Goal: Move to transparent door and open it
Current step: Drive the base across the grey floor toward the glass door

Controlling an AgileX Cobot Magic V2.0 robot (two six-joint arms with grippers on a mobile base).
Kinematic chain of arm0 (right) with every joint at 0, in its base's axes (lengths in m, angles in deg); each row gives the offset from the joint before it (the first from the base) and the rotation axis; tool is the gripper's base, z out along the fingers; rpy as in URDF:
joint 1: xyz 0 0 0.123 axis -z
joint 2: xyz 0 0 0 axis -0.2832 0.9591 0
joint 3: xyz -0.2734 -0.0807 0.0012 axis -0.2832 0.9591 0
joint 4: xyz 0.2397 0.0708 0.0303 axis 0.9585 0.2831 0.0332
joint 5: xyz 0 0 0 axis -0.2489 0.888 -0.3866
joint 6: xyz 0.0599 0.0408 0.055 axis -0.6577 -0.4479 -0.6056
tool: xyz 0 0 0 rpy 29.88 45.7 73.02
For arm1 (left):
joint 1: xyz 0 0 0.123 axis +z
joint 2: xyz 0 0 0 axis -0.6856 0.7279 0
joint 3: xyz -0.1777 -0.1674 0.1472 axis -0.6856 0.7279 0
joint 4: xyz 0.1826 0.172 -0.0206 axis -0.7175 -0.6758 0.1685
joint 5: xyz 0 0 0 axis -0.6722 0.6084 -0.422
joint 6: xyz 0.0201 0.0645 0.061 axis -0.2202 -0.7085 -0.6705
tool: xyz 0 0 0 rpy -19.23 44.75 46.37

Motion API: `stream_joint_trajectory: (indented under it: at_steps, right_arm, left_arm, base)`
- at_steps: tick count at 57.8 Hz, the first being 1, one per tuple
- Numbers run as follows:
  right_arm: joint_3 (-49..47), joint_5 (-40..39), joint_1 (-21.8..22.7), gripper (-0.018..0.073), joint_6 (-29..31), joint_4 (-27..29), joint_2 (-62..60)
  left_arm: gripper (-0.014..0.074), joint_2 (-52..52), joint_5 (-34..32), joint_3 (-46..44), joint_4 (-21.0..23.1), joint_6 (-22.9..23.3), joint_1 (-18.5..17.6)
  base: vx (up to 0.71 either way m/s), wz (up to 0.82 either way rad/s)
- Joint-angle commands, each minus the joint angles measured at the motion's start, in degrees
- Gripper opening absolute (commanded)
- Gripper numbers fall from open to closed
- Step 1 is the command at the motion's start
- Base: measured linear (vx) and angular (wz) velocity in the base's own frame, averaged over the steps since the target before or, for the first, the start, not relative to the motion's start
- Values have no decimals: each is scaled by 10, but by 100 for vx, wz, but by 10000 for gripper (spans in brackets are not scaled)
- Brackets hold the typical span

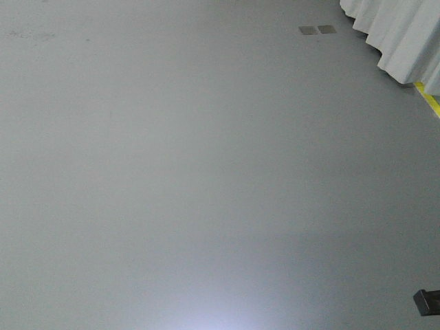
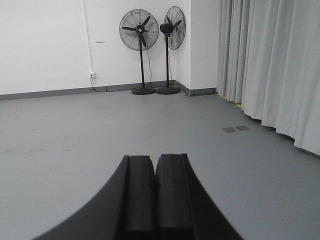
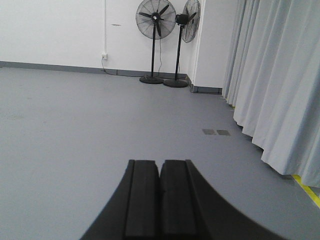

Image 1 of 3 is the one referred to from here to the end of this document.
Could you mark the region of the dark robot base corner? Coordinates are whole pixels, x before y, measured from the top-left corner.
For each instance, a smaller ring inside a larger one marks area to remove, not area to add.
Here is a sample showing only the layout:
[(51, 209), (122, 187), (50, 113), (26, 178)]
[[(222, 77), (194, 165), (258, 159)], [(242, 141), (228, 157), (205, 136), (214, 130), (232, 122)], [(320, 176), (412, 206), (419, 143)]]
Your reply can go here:
[(413, 300), (421, 316), (440, 315), (440, 291), (419, 290), (413, 296)]

